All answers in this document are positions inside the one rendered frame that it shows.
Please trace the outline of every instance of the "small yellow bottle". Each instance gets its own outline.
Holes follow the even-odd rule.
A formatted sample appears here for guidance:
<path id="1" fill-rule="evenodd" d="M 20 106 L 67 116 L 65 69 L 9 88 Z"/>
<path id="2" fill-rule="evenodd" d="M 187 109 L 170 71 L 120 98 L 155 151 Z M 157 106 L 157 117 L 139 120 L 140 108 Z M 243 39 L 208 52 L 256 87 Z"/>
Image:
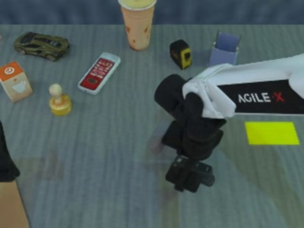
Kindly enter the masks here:
<path id="1" fill-rule="evenodd" d="M 72 102 L 68 95 L 62 93 L 61 86 L 59 84 L 52 84 L 48 90 L 52 95 L 49 101 L 52 113 L 58 116 L 69 114 L 72 110 Z"/>

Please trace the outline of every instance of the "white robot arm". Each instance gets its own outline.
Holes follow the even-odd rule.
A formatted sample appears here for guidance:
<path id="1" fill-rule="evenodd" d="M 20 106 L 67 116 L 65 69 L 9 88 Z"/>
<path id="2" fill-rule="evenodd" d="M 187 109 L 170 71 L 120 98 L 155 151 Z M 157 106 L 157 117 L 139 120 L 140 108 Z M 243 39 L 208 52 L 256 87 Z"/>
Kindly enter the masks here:
<path id="1" fill-rule="evenodd" d="M 233 66 L 209 67 L 183 85 L 184 98 L 197 94 L 202 117 L 236 114 L 304 114 L 304 54 Z"/>

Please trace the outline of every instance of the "green toy car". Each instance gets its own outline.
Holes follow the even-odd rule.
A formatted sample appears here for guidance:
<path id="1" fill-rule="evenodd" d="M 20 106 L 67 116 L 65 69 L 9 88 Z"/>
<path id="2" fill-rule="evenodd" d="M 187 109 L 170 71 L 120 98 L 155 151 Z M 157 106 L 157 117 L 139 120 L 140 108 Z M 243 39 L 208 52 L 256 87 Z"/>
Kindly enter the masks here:
<path id="1" fill-rule="evenodd" d="M 27 32 L 18 37 L 14 48 L 21 54 L 29 54 L 56 61 L 69 50 L 69 42 L 62 37 L 54 37 Z"/>

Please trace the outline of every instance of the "car wheel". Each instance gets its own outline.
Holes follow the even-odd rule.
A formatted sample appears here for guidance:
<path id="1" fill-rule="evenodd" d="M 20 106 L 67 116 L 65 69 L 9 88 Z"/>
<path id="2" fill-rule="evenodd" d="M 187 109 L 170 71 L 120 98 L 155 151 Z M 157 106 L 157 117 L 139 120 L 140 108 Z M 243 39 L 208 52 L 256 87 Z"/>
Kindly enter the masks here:
<path id="1" fill-rule="evenodd" d="M 52 56 L 52 55 L 47 55 L 47 59 L 51 60 L 53 62 L 57 60 L 57 58 L 55 56 Z"/>
<path id="2" fill-rule="evenodd" d="M 26 54 L 25 50 L 23 50 L 23 49 L 21 49 L 21 48 L 18 48 L 17 51 L 18 51 L 20 54 L 22 54 L 22 55 L 25 55 L 25 54 Z"/>

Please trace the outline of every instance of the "small box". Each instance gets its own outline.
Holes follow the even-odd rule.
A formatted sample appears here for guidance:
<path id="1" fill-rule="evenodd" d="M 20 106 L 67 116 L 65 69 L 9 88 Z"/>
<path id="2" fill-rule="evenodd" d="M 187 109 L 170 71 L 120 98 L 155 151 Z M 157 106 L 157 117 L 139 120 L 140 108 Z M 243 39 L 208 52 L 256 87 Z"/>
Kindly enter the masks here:
<path id="1" fill-rule="evenodd" d="M 0 68 L 0 81 L 12 102 L 17 102 L 33 92 L 26 74 L 17 62 Z"/>
<path id="2" fill-rule="evenodd" d="M 224 63 L 235 65 L 238 59 L 239 43 L 239 36 L 218 32 L 211 49 L 209 66 Z"/>

